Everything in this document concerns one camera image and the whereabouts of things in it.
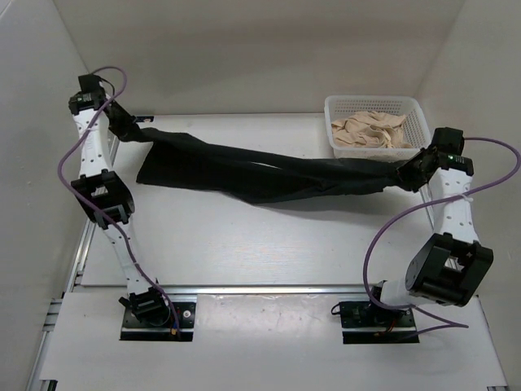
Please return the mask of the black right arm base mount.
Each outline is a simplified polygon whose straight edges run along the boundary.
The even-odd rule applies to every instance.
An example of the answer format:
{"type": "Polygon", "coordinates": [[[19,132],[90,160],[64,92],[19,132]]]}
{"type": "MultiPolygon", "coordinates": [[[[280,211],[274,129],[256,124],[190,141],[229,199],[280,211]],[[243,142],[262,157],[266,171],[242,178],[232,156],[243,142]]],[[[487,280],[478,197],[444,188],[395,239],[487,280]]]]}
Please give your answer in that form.
{"type": "Polygon", "coordinates": [[[410,310],[385,310],[370,301],[340,301],[331,308],[339,316],[345,345],[416,344],[410,310]]]}

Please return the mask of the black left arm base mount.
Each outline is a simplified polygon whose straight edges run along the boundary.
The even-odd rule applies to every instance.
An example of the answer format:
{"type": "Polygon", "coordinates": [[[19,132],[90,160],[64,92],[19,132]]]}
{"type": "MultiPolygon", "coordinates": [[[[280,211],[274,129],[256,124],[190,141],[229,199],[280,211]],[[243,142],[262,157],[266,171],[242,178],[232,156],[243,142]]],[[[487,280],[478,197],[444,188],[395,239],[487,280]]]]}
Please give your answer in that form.
{"type": "Polygon", "coordinates": [[[122,341],[192,342],[196,318],[196,295],[170,296],[179,320],[179,331],[173,327],[174,317],[165,315],[151,322],[138,320],[125,309],[121,328],[122,341]]]}

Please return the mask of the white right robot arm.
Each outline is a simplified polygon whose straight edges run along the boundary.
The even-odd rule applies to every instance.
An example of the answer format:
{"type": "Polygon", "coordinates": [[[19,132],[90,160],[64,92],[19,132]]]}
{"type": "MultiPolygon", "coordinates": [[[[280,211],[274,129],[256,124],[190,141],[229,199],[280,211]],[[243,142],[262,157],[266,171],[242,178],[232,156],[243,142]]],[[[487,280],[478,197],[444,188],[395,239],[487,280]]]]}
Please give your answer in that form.
{"type": "Polygon", "coordinates": [[[433,234],[410,262],[405,277],[369,288],[366,317],[383,326],[396,310],[425,304],[465,306],[493,263],[493,251],[479,242],[472,215],[472,160],[455,152],[422,150],[398,169],[406,184],[427,184],[432,200],[433,234]]]}

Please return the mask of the black trousers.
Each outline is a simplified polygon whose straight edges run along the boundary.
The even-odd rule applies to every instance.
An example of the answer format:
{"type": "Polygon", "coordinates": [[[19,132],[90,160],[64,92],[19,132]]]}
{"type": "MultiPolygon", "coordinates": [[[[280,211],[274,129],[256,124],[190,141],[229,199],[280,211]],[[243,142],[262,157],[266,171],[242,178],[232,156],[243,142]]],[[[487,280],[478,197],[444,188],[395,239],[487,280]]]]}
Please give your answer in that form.
{"type": "Polygon", "coordinates": [[[400,162],[304,159],[206,143],[187,133],[134,126],[116,132],[123,143],[150,143],[136,181],[158,187],[217,191],[249,204],[320,196],[363,196],[406,189],[400,162]]]}

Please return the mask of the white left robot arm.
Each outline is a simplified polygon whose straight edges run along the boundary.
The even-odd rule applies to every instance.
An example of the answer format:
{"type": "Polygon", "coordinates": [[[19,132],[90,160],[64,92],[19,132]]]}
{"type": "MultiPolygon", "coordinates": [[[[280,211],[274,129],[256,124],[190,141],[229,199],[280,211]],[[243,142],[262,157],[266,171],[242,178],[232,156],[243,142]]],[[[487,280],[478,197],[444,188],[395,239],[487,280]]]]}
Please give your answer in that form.
{"type": "Polygon", "coordinates": [[[146,275],[133,251],[134,199],[114,171],[107,141],[108,110],[113,103],[102,86],[83,90],[69,100],[81,144],[79,178],[68,184],[87,217],[105,234],[126,279],[127,293],[120,303],[134,316],[153,326],[168,322],[171,307],[146,275]]]}

